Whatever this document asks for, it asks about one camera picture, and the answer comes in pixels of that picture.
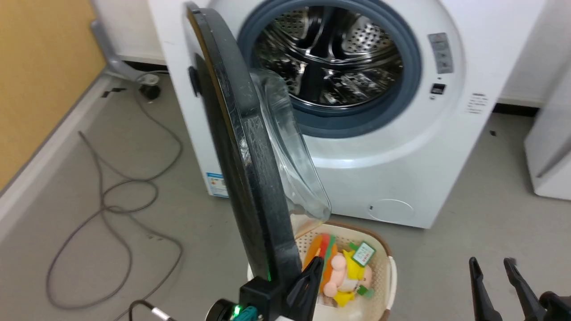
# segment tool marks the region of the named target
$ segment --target front-loading washing machine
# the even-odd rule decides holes
[[[184,0],[148,0],[207,190],[227,196]],[[334,214],[430,228],[543,0],[196,0],[279,74]]]

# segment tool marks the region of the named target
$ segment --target black baseboard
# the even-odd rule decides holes
[[[141,70],[141,71],[155,71],[155,70],[168,70],[167,66],[164,65],[155,65],[153,63],[144,63],[144,62],[133,62],[133,61],[125,61],[129,66]],[[509,105],[506,103],[497,103],[494,106],[493,113],[498,114],[506,114],[506,115],[516,115],[516,116],[526,116],[526,117],[535,117],[539,108],[537,107],[528,107],[528,106],[519,106],[519,105]]]
[[[509,105],[506,103],[497,103],[494,106],[493,113],[498,114],[506,114],[506,115],[515,115],[515,116],[526,116],[526,117],[535,117],[539,108],[537,107],[528,107],[528,106],[519,106],[519,105]]]

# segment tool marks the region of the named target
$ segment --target white wall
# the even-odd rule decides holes
[[[120,56],[128,61],[164,64],[147,0],[93,1]],[[571,57],[571,1],[547,1],[535,31],[504,87],[502,103],[543,105],[554,80]]]

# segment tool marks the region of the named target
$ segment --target white cable label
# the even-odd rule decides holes
[[[168,314],[164,313],[163,310],[159,308],[153,308],[151,312],[161,318],[162,321],[168,321],[171,318]]]

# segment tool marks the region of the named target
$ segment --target perforated metal drum panel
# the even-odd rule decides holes
[[[275,18],[256,41],[261,66],[281,75],[307,104],[346,109],[376,99],[400,78],[391,36],[369,18],[336,7],[305,7]]]

